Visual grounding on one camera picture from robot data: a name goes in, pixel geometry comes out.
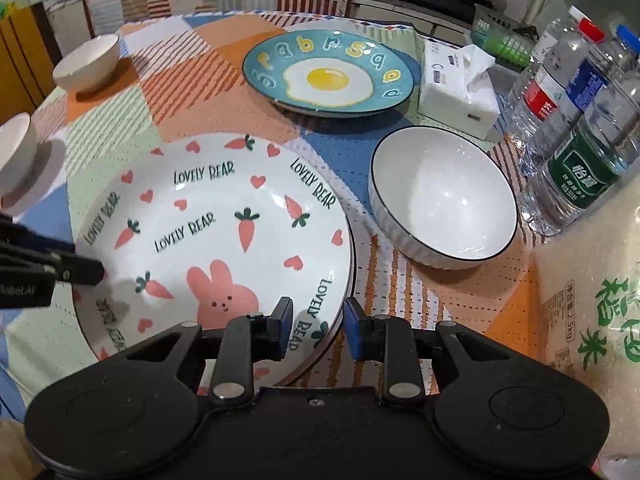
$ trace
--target small white bowl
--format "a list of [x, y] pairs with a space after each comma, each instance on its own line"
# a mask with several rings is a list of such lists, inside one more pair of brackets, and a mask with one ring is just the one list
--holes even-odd
[[37, 150], [38, 136], [29, 114], [17, 114], [0, 126], [0, 196], [27, 179]]
[[502, 171], [472, 142], [412, 126], [384, 137], [371, 157], [369, 199], [388, 238], [439, 269], [468, 269], [513, 240], [516, 199]]
[[53, 69], [53, 80], [68, 92], [91, 92], [104, 85], [120, 60], [117, 34], [103, 34], [67, 54]]

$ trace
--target red bottle cap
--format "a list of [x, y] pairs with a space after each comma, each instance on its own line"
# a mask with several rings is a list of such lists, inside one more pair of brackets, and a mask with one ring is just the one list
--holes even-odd
[[596, 25], [594, 25], [593, 22], [588, 18], [583, 18], [580, 20], [578, 29], [580, 29], [581, 33], [583, 33], [594, 43], [599, 43], [604, 40], [604, 32], [596, 27]]

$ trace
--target tissue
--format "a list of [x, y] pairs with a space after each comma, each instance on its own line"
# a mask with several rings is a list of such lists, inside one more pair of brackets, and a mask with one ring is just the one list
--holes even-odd
[[500, 115], [486, 72], [494, 62], [475, 45], [456, 49], [426, 41], [418, 111], [484, 140]]

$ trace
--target green bottle label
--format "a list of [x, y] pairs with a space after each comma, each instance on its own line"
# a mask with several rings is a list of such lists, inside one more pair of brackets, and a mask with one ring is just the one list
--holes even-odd
[[593, 152], [579, 122], [549, 159], [548, 169], [560, 193], [580, 209], [587, 209], [619, 179], [606, 161]]

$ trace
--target bottle label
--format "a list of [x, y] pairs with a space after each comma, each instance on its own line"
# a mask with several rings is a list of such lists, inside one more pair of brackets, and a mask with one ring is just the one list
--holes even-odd
[[545, 32], [536, 43], [536, 46], [533, 47], [531, 55], [538, 63], [542, 63], [545, 60], [546, 55], [557, 42], [558, 40], [556, 40], [556, 38], [554, 38], [549, 32]]
[[588, 60], [584, 60], [560, 98], [558, 108], [562, 120], [571, 128], [586, 110], [596, 94], [606, 86], [607, 80]]
[[587, 209], [619, 177], [593, 152], [580, 126], [558, 146], [547, 167], [560, 193], [574, 207]]
[[562, 85], [558, 84], [545, 67], [541, 66], [536, 78], [524, 92], [523, 99], [529, 110], [541, 121], [544, 121], [551, 112], [558, 108], [558, 102], [563, 93]]

